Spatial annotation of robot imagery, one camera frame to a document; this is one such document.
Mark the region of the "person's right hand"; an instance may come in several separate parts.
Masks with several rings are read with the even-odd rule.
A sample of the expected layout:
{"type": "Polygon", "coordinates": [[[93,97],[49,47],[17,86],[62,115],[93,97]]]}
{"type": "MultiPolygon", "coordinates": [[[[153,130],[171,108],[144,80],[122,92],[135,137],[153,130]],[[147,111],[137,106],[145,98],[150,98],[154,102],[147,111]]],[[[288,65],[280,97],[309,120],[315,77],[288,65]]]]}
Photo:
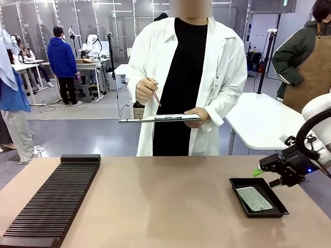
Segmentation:
{"type": "Polygon", "coordinates": [[[136,100],[140,104],[146,104],[154,97],[154,92],[158,89],[158,83],[152,78],[142,78],[136,86],[136,100]]]}

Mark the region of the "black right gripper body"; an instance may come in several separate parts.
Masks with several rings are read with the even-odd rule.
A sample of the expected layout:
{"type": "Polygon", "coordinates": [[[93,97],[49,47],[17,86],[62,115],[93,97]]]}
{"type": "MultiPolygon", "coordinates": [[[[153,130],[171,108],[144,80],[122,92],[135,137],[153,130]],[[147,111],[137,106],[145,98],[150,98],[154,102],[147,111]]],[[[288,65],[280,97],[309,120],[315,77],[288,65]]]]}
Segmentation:
{"type": "Polygon", "coordinates": [[[259,161],[263,172],[272,172],[280,175],[282,184],[292,187],[305,181],[305,176],[319,170],[319,168],[296,145],[282,151],[282,156],[275,153],[259,161]]]}

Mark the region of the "person's left hand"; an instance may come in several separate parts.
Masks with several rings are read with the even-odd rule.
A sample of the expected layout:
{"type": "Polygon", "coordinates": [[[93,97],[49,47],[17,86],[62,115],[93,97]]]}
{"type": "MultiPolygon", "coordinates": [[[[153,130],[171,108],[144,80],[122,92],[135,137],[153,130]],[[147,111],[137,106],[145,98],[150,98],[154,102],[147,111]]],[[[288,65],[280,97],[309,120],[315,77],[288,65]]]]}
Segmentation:
{"type": "Polygon", "coordinates": [[[195,107],[191,110],[185,111],[184,114],[191,115],[197,114],[199,115],[200,119],[198,121],[186,121],[185,125],[192,129],[197,129],[201,127],[205,122],[210,120],[210,115],[204,108],[195,107]]]}

